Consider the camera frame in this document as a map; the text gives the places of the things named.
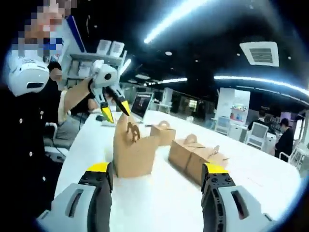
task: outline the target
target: monitor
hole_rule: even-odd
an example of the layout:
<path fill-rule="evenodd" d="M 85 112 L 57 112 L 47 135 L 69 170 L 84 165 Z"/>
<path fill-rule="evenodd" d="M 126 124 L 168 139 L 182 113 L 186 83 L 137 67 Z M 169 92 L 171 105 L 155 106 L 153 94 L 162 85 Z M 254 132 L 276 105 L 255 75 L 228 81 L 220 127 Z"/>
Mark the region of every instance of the monitor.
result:
<path fill-rule="evenodd" d="M 153 93 L 136 93 L 136 97 L 131 109 L 131 113 L 133 114 L 133 116 L 135 116 L 139 120 L 143 120 L 152 97 Z"/>

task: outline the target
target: kraft paper box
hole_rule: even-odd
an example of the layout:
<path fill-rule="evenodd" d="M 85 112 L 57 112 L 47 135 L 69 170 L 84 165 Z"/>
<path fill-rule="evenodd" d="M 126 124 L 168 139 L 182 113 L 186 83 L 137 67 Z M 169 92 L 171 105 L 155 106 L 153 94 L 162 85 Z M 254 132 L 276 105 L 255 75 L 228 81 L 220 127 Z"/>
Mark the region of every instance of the kraft paper box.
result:
<path fill-rule="evenodd" d="M 130 178 L 150 174 L 159 138 L 142 138 L 133 117 L 122 114 L 114 134 L 113 163 L 118 177 Z"/>
<path fill-rule="evenodd" d="M 219 153 L 219 146 L 205 147 L 197 142 L 193 134 L 185 140 L 173 141 L 169 151 L 169 161 L 200 185 L 203 163 L 209 162 L 225 168 L 227 160 Z"/>
<path fill-rule="evenodd" d="M 150 136 L 159 137 L 159 146 L 171 145 L 175 139 L 176 130 L 170 128 L 167 121 L 161 121 L 158 125 L 152 125 L 150 130 Z"/>

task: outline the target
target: ceiling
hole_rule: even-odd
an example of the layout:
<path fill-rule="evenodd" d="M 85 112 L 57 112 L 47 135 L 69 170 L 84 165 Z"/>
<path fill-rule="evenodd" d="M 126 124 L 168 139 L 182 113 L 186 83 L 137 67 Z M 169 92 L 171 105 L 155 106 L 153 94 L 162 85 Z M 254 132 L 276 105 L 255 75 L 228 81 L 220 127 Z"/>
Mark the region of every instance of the ceiling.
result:
<path fill-rule="evenodd" d="M 214 76 L 261 77 L 308 89 L 309 40 L 305 12 L 290 1 L 209 0 L 158 34 L 147 35 L 184 0 L 80 0 L 72 10 L 87 52 L 96 52 L 100 39 L 125 43 L 132 60 L 121 81 L 188 78 L 187 82 L 154 85 L 171 87 L 198 98 L 217 98 L 223 86 Z M 279 67 L 250 65 L 239 44 L 274 41 Z"/>

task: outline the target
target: white tabletop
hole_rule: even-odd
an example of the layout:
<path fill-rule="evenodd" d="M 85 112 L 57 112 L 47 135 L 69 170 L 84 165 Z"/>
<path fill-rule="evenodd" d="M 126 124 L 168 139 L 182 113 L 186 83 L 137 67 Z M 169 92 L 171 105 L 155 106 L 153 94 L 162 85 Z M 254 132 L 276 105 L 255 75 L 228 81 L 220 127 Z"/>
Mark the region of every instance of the white tabletop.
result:
<path fill-rule="evenodd" d="M 95 117 L 90 115 L 77 135 L 63 164 L 55 196 L 71 183 L 78 183 L 92 164 L 112 161 L 115 128 L 102 127 Z M 148 111 L 145 120 L 153 124 L 167 120 L 177 131 L 176 139 L 194 133 L 205 146 L 220 145 L 220 151 L 230 158 L 226 169 L 235 183 L 243 185 L 260 202 L 262 212 L 275 220 L 289 207 L 300 187 L 301 178 L 294 166 L 260 150 L 162 112 Z M 149 135 L 150 127 L 139 127 L 142 135 Z M 199 186 L 172 168 L 168 153 L 169 146 L 157 150 L 151 175 L 114 178 L 112 232 L 203 230 Z"/>

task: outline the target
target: cardboard box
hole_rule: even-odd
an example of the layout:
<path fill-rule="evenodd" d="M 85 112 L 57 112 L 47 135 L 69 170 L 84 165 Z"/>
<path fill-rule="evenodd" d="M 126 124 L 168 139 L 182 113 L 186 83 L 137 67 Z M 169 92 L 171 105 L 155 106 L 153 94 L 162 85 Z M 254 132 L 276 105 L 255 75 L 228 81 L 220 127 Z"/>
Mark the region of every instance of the cardboard box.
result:
<path fill-rule="evenodd" d="M 150 174 L 158 145 L 158 137 L 142 138 L 133 117 L 122 114 L 113 142 L 113 163 L 117 176 L 130 178 Z"/>
<path fill-rule="evenodd" d="M 191 153 L 201 148 L 204 148 L 204 146 L 197 142 L 197 137 L 193 134 L 188 135 L 186 139 L 174 140 L 169 150 L 169 161 L 180 171 L 184 171 Z"/>
<path fill-rule="evenodd" d="M 228 159 L 219 152 L 219 146 L 205 147 L 197 142 L 195 135 L 190 134 L 185 140 L 172 142 L 169 161 L 201 185 L 203 163 L 213 163 L 225 168 Z"/>
<path fill-rule="evenodd" d="M 158 125 L 152 125 L 150 136 L 159 137 L 159 146 L 169 146 L 175 139 L 176 130 L 170 128 L 167 121 L 161 121 Z"/>

